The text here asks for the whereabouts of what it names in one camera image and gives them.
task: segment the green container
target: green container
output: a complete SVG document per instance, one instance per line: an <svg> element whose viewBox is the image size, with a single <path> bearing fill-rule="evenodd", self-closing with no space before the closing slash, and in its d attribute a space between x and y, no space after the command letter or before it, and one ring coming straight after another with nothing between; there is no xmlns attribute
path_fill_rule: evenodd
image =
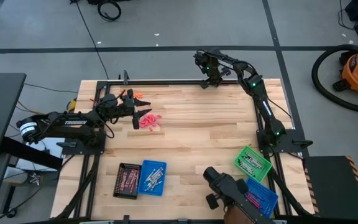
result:
<svg viewBox="0 0 358 224"><path fill-rule="evenodd" d="M261 168L256 168L258 165L252 164L251 162L247 161L244 157L251 157L257 161L257 164L261 166ZM239 164L239 160L242 161L246 167L253 170L253 174L248 172L245 168L241 167ZM253 177L255 180L261 182L267 172L272 168L272 164L269 163L265 158L259 155L259 153L255 152L249 146L244 147L244 149L240 152L240 154L234 160L234 164L240 168L243 172L245 172L249 177Z"/></svg>

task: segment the blue tray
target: blue tray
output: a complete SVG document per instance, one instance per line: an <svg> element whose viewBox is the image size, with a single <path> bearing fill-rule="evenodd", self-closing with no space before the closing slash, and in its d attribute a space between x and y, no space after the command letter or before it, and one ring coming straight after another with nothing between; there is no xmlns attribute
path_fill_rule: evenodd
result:
<svg viewBox="0 0 358 224"><path fill-rule="evenodd" d="M278 195L272 192L271 190L269 190L268 188L266 188L265 186L263 186L262 184L260 184L259 182L257 182L252 177L248 177L246 184L248 185L248 189L250 191L252 191L253 193L259 195L264 199L261 200L251 194L252 196L254 196L256 200L260 202L260 205L262 206L262 208L259 209L259 211L265 217L270 218L270 216L272 216L273 209L277 204Z"/></svg>
<svg viewBox="0 0 358 224"><path fill-rule="evenodd" d="M145 191L145 189L147 188L147 184L149 182L147 182L145 184L144 181L146 180L146 178L149 176L149 174L154 169L157 170L160 167L163 168L162 177L160 178L160 181L162 181L162 183L155 186L153 190ZM140 172L139 187L137 188L137 192L139 194L162 196L162 193L164 190L165 174L166 173L167 173L167 163L166 162L144 160L143 165L142 165L142 171Z"/></svg>

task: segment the white label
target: white label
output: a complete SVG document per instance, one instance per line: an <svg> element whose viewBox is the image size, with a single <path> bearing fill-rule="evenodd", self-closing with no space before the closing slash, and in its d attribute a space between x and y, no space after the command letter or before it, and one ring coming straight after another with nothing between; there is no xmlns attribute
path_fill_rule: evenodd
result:
<svg viewBox="0 0 358 224"><path fill-rule="evenodd" d="M265 101L262 101L262 103L264 104L264 106L265 106L265 108L266 108L266 110L267 110L267 112L268 112L268 115L271 116L271 115L272 115L272 112L270 112L269 108L268 108L267 105L266 105L266 102L265 102Z"/></svg>
<svg viewBox="0 0 358 224"><path fill-rule="evenodd" d="M23 134L25 134L26 132L33 131L33 130L35 130L34 127L25 128L23 131L21 131L21 134L23 135Z"/></svg>
<svg viewBox="0 0 358 224"><path fill-rule="evenodd" d="M65 121L65 125L80 125L86 124L87 121Z"/></svg>
<svg viewBox="0 0 358 224"><path fill-rule="evenodd" d="M221 65L223 65L223 66L225 66L225 67L227 67L227 68L233 69L233 65L231 65L231 64L229 64L229 63L227 63L227 62L223 62L222 60L219 60L219 59L218 59L218 62L219 62Z"/></svg>
<svg viewBox="0 0 358 224"><path fill-rule="evenodd" d="M20 127L20 132L25 129L26 127L29 127L29 126L36 126L37 123L35 122L29 122L29 123L26 123L26 124L23 124L21 127Z"/></svg>

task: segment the green plastic box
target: green plastic box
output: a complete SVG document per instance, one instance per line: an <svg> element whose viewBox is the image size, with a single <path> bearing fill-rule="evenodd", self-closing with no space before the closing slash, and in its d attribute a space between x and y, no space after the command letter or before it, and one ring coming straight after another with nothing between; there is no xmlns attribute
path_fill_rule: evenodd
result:
<svg viewBox="0 0 358 224"><path fill-rule="evenodd" d="M259 164L262 166L262 168L257 169L255 168L250 162L246 161L243 156L250 156L252 158L254 158L256 161L259 162ZM248 165L252 170L254 170L254 174L252 175L251 173L247 172L244 168L242 168L239 163L238 160L241 160L243 163L245 163L246 165ZM253 177L255 180L261 182L267 172L272 168L272 164L267 161L265 158L263 158L261 155L259 155L259 153L255 152L252 148L250 148L249 146L244 147L244 149L240 152L240 154L236 157L236 159L234 160L234 164L240 168L240 170L242 170L243 172L245 172L249 177Z"/></svg>

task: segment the black hose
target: black hose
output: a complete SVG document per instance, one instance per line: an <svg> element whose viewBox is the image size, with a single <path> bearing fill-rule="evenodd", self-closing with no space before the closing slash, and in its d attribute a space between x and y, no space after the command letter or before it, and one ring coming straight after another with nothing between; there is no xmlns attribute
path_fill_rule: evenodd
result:
<svg viewBox="0 0 358 224"><path fill-rule="evenodd" d="M337 47L333 47L330 50L327 50L320 57L318 57L316 62L314 63L313 68L311 70L311 79L312 79L313 84L316 87L317 91L319 91L327 99L329 99L332 102L334 102L340 106L343 106L349 110L358 112L358 105L349 103L345 100L340 99L336 95L330 93L322 86L322 84L320 83L320 81L318 79L318 68L320 67L321 63L331 54L338 52L338 51L343 51L343 50L350 51L354 54L358 54L358 46L351 45L351 44L343 44L343 45L339 45Z"/></svg>
<svg viewBox="0 0 358 224"><path fill-rule="evenodd" d="M118 15L116 17L110 17L106 12L103 12L101 10L104 4L109 4L109 3L118 9ZM121 17L121 7L119 7L119 5L113 0L105 0L98 4L98 13L105 21L112 22Z"/></svg>

